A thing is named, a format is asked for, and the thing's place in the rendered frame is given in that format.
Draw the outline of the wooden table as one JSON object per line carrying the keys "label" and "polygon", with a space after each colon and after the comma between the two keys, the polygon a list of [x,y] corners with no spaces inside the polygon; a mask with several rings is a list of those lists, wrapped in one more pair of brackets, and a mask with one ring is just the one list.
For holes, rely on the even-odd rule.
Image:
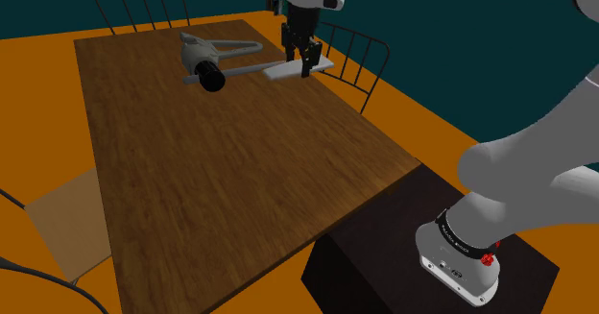
{"label": "wooden table", "polygon": [[315,78],[186,85],[180,31],[79,39],[123,314],[206,314],[418,166]]}

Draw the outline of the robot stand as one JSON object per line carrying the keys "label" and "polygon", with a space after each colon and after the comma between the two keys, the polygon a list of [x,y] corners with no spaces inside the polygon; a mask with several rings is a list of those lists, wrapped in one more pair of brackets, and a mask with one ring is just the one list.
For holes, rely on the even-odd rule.
{"label": "robot stand", "polygon": [[319,238],[301,280],[323,314],[541,314],[559,267],[516,235],[498,290],[474,307],[419,263],[415,232],[462,193],[425,165]]}

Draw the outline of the grey tool with black cylinder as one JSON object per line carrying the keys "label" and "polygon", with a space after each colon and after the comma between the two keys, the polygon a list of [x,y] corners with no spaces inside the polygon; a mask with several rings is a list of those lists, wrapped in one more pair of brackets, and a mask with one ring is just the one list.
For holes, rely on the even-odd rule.
{"label": "grey tool with black cylinder", "polygon": [[257,41],[202,39],[181,32],[180,58],[189,75],[183,78],[186,85],[199,83],[208,92],[217,92],[226,83],[227,77],[243,75],[260,69],[257,65],[221,70],[221,60],[243,57],[263,50]]}

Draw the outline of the white flat spatula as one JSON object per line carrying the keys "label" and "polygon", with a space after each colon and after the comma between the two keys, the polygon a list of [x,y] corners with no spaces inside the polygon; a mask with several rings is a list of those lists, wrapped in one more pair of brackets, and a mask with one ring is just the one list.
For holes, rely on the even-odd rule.
{"label": "white flat spatula", "polygon": [[[309,73],[319,72],[325,69],[332,68],[334,63],[326,58],[325,56],[320,55],[320,60],[318,64],[313,66]],[[302,71],[302,60],[292,60],[292,61],[274,61],[269,63],[261,63],[256,65],[232,68],[228,70],[222,71],[225,77],[245,75],[253,72],[263,72],[267,76],[269,80],[278,80],[289,77],[296,77],[301,75]],[[186,85],[195,84],[200,82],[200,77],[198,75],[186,76],[182,79],[183,83]]]}

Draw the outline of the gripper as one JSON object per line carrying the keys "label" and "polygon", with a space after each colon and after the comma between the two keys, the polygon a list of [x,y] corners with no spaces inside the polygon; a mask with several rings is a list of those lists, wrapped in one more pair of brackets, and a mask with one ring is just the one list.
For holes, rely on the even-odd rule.
{"label": "gripper", "polygon": [[296,47],[306,47],[301,53],[301,76],[307,78],[314,66],[317,66],[322,54],[323,45],[314,40],[321,10],[319,8],[302,8],[287,3],[287,22],[281,24],[281,44],[285,49],[286,61],[295,58]]}

